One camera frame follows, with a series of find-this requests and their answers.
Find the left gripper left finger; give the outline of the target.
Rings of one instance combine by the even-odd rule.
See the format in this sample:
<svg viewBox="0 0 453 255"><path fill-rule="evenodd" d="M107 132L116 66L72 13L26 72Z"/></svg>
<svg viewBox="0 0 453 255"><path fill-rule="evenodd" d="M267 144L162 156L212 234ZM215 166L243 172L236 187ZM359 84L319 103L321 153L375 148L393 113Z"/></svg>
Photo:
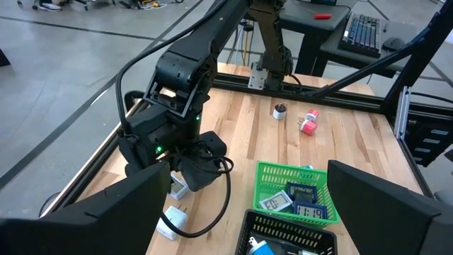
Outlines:
<svg viewBox="0 0 453 255"><path fill-rule="evenodd" d="M170 189L160 162L38 220L2 219L2 254L145 254Z"/></svg>

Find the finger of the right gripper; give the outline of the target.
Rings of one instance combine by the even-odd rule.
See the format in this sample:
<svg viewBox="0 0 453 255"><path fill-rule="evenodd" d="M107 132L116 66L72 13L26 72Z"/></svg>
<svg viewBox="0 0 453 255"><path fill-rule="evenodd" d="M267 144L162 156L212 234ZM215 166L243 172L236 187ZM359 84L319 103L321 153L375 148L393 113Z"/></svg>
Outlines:
<svg viewBox="0 0 453 255"><path fill-rule="evenodd" d="M214 175L204 172L185 159L180 163L180 172L191 191L199 191L214 181Z"/></svg>

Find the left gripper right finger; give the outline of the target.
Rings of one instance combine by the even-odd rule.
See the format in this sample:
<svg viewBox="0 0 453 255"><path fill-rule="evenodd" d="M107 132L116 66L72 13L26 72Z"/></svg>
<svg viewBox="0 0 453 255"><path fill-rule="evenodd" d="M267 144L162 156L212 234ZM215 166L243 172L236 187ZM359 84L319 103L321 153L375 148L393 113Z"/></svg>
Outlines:
<svg viewBox="0 0 453 255"><path fill-rule="evenodd" d="M331 199L360 254L452 255L452 206L340 161Z"/></svg>

